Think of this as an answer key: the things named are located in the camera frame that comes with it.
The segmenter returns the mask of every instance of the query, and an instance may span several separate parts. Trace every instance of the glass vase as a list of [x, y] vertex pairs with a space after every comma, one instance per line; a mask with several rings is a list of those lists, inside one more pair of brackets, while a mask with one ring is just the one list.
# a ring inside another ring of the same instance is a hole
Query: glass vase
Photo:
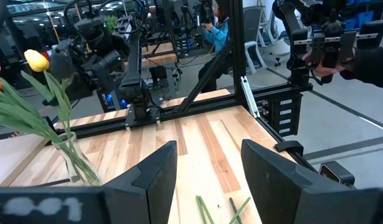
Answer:
[[77, 186], [101, 185], [100, 176], [79, 147], [76, 133], [71, 132], [70, 135], [63, 133], [59, 138], [61, 142], [52, 144], [65, 161], [71, 183]]

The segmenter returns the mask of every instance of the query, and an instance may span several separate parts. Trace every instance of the desk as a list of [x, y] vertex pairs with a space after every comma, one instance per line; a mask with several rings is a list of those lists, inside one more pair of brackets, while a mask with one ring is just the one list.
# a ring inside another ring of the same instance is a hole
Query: desk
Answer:
[[[148, 46], [148, 50], [146, 47], [143, 47], [141, 49], [142, 55], [148, 55], [153, 52], [156, 45]], [[172, 43], [163, 43], [160, 44], [158, 49], [156, 50], [156, 53], [161, 52], [168, 52], [173, 50]], [[172, 98], [176, 98], [176, 89], [174, 86], [173, 77], [172, 77], [172, 68], [174, 64], [177, 62], [177, 56], [176, 54], [166, 54], [156, 57], [150, 57], [148, 59], [143, 58], [141, 60], [141, 68], [151, 68], [151, 67], [157, 67], [158, 65], [164, 66], [166, 68], [166, 77], [168, 79], [168, 85], [169, 85], [169, 94]], [[128, 62], [125, 62], [125, 69], [127, 70]]]
[[[227, 90], [200, 94], [203, 100], [227, 95]], [[163, 106], [177, 105], [171, 100]], [[73, 121], [74, 125], [126, 114], [114, 111]], [[236, 206], [251, 197], [240, 156], [243, 139], [252, 139], [274, 151], [276, 141], [241, 106], [188, 116], [131, 131], [118, 131], [79, 140], [103, 182], [122, 174], [170, 140], [177, 141], [177, 180], [170, 224], [202, 223], [196, 195], [204, 199], [215, 223], [228, 223], [234, 215], [229, 197]], [[282, 156], [292, 160], [287, 152]], [[35, 156], [11, 186], [30, 186], [67, 178], [59, 153], [47, 146]], [[259, 223], [253, 200], [241, 213], [243, 223]]]

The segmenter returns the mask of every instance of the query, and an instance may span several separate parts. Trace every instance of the blue bin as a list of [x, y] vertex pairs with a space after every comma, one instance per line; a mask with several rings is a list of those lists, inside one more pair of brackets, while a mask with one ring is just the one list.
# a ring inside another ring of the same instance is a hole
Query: blue bin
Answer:
[[357, 19], [348, 19], [345, 21], [345, 28], [346, 30], [352, 30], [356, 28]]
[[358, 18], [359, 18], [358, 28], [361, 28], [361, 26], [365, 22], [371, 22], [373, 17], [374, 17], [374, 11], [359, 13], [359, 15], [358, 15]]

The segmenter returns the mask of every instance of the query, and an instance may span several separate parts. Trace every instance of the white label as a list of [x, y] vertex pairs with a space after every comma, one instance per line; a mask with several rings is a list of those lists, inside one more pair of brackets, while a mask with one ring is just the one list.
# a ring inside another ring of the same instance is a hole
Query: white label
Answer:
[[282, 129], [282, 130], [280, 130], [278, 133], [285, 133], [285, 132], [289, 132], [289, 131], [291, 131], [291, 129], [290, 128], [286, 128], [286, 129]]
[[291, 122], [291, 119], [286, 119], [286, 120], [280, 121], [280, 124], [288, 124], [290, 122]]
[[289, 114], [292, 110], [280, 111], [280, 115]]
[[[131, 25], [129, 24], [129, 25], [128, 25], [128, 28], [126, 28], [126, 32], [130, 32], [130, 31], [131, 31]], [[125, 39], [126, 39], [126, 40], [128, 40], [129, 35], [130, 35], [130, 34], [125, 34]]]
[[292, 100], [283, 100], [280, 102], [280, 105], [285, 105], [285, 104], [289, 104], [289, 103], [292, 103]]

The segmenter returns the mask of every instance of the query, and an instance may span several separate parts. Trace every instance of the woman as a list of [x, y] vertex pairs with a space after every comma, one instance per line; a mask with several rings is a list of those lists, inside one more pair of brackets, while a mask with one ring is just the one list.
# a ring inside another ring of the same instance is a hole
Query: woman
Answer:
[[[229, 0], [216, 0], [213, 5], [214, 15], [218, 18], [216, 26], [210, 24], [201, 24], [202, 30], [204, 31], [206, 40], [212, 43], [215, 46], [215, 51], [217, 54], [224, 47], [228, 37], [229, 32]], [[211, 61], [207, 62], [204, 67], [198, 73], [198, 79], [201, 79], [208, 69], [209, 65], [215, 60], [213, 58]], [[229, 67], [233, 65], [232, 55], [228, 54], [226, 58], [220, 62], [218, 69], [212, 72], [209, 77], [209, 81], [206, 86], [202, 89], [202, 93], [216, 90], [216, 80], [222, 76], [223, 73], [227, 71]]]

